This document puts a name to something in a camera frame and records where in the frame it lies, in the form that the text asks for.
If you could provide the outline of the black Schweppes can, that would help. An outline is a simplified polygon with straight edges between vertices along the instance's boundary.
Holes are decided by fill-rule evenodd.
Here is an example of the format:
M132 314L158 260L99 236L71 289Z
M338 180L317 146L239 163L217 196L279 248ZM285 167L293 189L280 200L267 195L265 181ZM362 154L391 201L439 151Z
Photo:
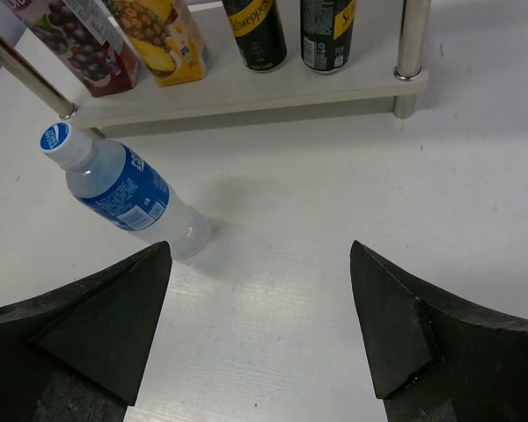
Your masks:
M277 2L223 0L222 4L244 65L256 72L280 66L287 46Z
M348 62L356 4L356 0L300 2L300 55L305 66L327 74Z

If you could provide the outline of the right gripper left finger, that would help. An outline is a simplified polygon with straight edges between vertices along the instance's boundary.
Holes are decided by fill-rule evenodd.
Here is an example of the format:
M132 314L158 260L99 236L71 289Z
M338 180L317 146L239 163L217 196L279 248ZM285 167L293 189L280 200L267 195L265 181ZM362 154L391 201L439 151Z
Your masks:
M153 244L0 308L0 421L121 421L136 403L172 269Z

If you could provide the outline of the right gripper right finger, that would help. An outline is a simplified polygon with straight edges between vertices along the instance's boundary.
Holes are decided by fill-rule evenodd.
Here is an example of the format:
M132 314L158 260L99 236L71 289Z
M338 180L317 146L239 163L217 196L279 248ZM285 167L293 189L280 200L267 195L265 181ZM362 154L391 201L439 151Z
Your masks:
M351 286L390 421L528 421L528 319L428 283L366 245Z

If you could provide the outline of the Pocari water bottle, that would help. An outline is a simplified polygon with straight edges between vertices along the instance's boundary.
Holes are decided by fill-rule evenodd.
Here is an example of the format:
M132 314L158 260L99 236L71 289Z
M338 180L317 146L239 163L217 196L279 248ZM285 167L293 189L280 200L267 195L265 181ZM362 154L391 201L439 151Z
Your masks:
M91 211L148 244L166 241L185 261L209 240L209 223L134 150L96 140L57 122L40 137L40 150L65 171L71 195Z

